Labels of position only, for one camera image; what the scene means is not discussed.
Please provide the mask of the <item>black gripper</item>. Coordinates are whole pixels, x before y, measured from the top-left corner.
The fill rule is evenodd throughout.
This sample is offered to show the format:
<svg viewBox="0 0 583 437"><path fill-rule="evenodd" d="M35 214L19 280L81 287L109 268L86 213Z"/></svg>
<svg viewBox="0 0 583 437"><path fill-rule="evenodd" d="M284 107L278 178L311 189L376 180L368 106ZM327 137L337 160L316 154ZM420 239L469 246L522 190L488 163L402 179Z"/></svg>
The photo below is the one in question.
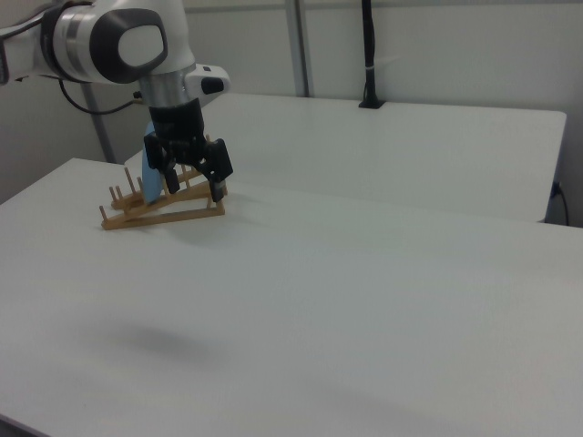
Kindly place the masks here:
<svg viewBox="0 0 583 437"><path fill-rule="evenodd" d="M233 167L222 138L204 138L204 120L198 98L178 107L149 109L154 130L144 137L148 165L165 179L169 194L179 191L176 163L198 166L209 181L212 201L224 197Z"/></svg>

